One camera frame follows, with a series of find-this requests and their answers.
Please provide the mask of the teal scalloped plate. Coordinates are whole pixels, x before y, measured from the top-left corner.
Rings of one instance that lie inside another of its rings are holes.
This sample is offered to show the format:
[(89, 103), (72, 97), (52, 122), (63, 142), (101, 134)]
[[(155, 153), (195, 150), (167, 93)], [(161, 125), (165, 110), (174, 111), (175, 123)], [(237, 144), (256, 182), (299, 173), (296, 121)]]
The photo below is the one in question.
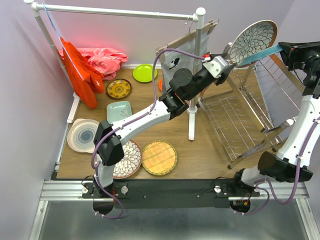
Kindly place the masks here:
[(243, 60), (241, 60), (236, 66), (238, 68), (240, 67), (244, 67), (245, 65), (250, 65), (260, 59), (263, 59), (267, 56), (270, 56), (272, 54), (276, 54), (281, 52), (283, 49), (281, 46), (279, 46), (278, 44), (269, 48), (266, 48), (260, 52), (254, 53), (251, 56), (247, 56), (246, 58), (244, 58)]

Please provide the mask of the large floral ceramic plate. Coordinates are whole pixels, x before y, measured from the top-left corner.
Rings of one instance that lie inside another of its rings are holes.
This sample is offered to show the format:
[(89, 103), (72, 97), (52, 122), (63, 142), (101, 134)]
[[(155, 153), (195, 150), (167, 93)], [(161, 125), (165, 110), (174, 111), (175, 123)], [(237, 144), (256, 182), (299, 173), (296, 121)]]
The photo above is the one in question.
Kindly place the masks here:
[(272, 20), (260, 20), (244, 29), (233, 41), (229, 50), (229, 59), (237, 67), (247, 57), (273, 46), (278, 27)]

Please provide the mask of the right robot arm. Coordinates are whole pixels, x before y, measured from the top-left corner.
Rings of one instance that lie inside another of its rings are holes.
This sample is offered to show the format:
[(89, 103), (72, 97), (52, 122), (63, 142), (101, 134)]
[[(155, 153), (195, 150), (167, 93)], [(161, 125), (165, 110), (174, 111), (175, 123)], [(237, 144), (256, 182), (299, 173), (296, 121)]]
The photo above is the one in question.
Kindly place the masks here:
[[(265, 151), (257, 166), (238, 171), (230, 183), (230, 191), (236, 195), (251, 194), (259, 184), (268, 183), (268, 194), (282, 205), (292, 201), (298, 183), (311, 179), (309, 171), (311, 154), (320, 136), (320, 43), (279, 42), (271, 53), (280, 53), (289, 71), (302, 70), (306, 77), (302, 84), (302, 101), (293, 128), (277, 154)], [(293, 183), (287, 200), (279, 200), (270, 179)]]

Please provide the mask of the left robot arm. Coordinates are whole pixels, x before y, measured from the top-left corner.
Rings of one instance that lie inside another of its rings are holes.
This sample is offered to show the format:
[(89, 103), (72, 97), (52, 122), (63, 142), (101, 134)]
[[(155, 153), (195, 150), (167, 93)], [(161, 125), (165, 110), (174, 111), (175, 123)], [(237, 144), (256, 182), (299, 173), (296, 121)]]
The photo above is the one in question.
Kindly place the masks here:
[(99, 197), (110, 194), (115, 165), (124, 157), (123, 145), (148, 128), (180, 116), (189, 108), (187, 102), (209, 85), (218, 86), (225, 82), (235, 67), (225, 56), (224, 53), (207, 53), (204, 57), (194, 55), (193, 58), (202, 64), (197, 73), (187, 68), (176, 70), (169, 81), (169, 89), (153, 104), (123, 120), (99, 123), (91, 158), (91, 166), (95, 170), (93, 191)]

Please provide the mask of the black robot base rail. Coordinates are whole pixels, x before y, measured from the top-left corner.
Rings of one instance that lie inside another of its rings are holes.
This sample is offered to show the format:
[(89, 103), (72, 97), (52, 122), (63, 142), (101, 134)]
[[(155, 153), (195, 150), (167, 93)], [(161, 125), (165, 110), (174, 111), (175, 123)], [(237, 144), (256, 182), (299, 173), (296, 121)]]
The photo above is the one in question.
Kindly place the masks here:
[(228, 208), (260, 193), (231, 179), (115, 179), (107, 191), (125, 209)]

